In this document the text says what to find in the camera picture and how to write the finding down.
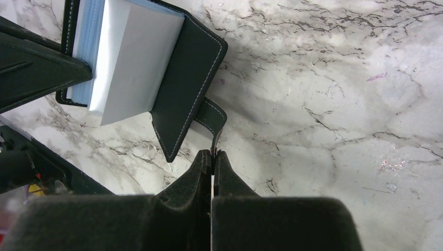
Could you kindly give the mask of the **black leather card holder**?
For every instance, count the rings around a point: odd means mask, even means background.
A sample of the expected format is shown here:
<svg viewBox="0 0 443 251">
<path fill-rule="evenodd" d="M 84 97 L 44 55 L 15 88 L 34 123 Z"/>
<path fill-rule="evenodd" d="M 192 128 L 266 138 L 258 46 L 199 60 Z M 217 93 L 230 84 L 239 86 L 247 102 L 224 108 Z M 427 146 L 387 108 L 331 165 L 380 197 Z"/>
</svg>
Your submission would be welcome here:
<svg viewBox="0 0 443 251">
<path fill-rule="evenodd" d="M 112 124 L 148 112 L 168 162 L 193 121 L 212 135 L 226 113 L 205 95 L 228 44 L 182 8 L 163 1 L 66 1 L 61 52 L 84 61 L 92 78 L 56 92 Z"/>
</svg>

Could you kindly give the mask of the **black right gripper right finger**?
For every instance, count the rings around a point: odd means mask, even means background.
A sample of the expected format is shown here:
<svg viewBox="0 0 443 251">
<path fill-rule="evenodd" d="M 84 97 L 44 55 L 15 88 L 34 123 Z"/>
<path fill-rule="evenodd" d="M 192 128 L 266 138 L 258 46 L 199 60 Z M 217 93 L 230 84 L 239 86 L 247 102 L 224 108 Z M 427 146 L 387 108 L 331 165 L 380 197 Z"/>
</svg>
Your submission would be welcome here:
<svg viewBox="0 0 443 251">
<path fill-rule="evenodd" d="M 261 197 L 215 158 L 213 250 L 362 250 L 346 206 L 325 197 Z"/>
</svg>

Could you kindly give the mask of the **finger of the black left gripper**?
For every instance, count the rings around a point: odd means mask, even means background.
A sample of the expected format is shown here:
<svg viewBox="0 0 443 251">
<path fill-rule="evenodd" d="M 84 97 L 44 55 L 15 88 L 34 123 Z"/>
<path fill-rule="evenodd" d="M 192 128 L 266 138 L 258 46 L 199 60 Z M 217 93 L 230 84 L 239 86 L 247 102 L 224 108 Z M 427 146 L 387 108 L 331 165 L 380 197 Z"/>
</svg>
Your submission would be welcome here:
<svg viewBox="0 0 443 251">
<path fill-rule="evenodd" d="M 91 78 L 86 63 L 1 33 L 1 112 Z"/>
<path fill-rule="evenodd" d="M 61 45 L 59 43 L 47 39 L 43 36 L 40 36 L 2 16 L 1 16 L 1 33 L 7 34 L 9 36 L 18 39 L 28 40 L 58 52 L 61 51 Z"/>
</svg>

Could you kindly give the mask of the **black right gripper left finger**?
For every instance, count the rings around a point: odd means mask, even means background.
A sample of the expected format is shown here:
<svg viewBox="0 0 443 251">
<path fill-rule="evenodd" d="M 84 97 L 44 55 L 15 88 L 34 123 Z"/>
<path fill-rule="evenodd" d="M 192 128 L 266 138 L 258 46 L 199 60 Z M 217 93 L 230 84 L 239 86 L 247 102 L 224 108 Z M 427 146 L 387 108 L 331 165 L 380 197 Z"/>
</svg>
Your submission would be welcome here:
<svg viewBox="0 0 443 251">
<path fill-rule="evenodd" d="M 208 150 L 157 195 L 58 195 L 28 202 L 1 250 L 210 250 Z"/>
</svg>

